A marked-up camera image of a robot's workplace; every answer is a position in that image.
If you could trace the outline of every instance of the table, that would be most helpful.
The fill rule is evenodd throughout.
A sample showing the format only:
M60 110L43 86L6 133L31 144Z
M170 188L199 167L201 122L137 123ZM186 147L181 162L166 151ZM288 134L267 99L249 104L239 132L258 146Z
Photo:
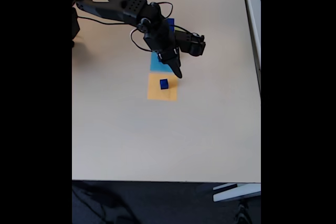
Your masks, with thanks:
M181 54L177 101L147 99L151 56L130 41L133 27L79 19L72 179L259 183L261 101L244 0L148 0L161 1L207 43L200 57Z

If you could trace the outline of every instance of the wire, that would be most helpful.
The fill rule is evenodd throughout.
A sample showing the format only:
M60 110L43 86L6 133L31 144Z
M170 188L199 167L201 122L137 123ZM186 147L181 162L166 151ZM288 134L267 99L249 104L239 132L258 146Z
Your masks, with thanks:
M89 204L87 204L83 199L81 199L81 198L75 193L75 191L74 191L73 188L72 188L72 192L73 192L73 194L75 195L75 197L76 197L80 202L82 202L85 206L87 206L87 207L88 207L88 208L89 208L95 215L97 215L102 221L106 222L106 220L105 220L103 217L101 217L99 213L97 213L96 211L94 211L94 210L90 207Z
M171 5L171 6L172 6L172 9L170 10L170 13L169 13L169 15L168 15L167 17L165 17L164 19L167 19L167 18L169 18L169 17L170 17L170 15L172 15L173 8L174 8L174 6L173 6L173 4L172 4L172 3L170 3L170 2L158 2L157 4L158 4L158 5L161 5L161 4L169 4L169 5Z
M100 204L100 208L103 211L103 218L106 219L106 211L105 211L104 206L102 204Z
M133 35L133 33L134 33L135 31L138 31L138 29L135 28L135 29L133 29L133 30L131 31L131 33L130 33L131 41L132 41L132 42L133 42L139 49L141 49L141 50L143 50L143 51L146 51L146 52L152 52L152 50L148 50L148 49L142 48L142 47L138 46L137 43L135 43L135 41L133 40L133 37L132 37L132 35Z
M88 19L88 20L92 20L92 21L95 21L95 22L98 22L98 23L101 23L103 25L129 25L127 23L105 23L105 22L102 22L102 21L99 21L99 20L96 20L94 18L89 18L89 17L81 17L81 16L78 16L79 18L83 18L83 19Z

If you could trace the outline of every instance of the orange square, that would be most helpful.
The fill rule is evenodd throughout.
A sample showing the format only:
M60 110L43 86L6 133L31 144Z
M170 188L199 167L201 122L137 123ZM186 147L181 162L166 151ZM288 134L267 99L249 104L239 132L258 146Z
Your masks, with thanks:
M160 80L168 79L168 89L161 89ZM148 100L176 101L177 76L173 73L150 73L148 77Z

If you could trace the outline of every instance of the blue cube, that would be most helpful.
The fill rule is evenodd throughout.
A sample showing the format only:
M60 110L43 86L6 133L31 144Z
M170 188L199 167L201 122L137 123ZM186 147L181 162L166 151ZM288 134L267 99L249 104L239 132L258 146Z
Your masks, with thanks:
M160 80L160 86L161 86L161 89L167 89L168 88L168 79Z

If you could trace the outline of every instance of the light blue square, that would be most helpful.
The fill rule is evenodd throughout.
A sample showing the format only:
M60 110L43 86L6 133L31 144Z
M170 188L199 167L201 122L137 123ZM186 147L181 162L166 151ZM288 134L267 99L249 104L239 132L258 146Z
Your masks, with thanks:
M167 21L170 25L174 25L174 19L173 18L168 18ZM158 59L157 56L158 55L157 55L156 52L152 52L152 55L151 55L151 71L172 73L173 70L169 67L169 65L159 62L159 59Z

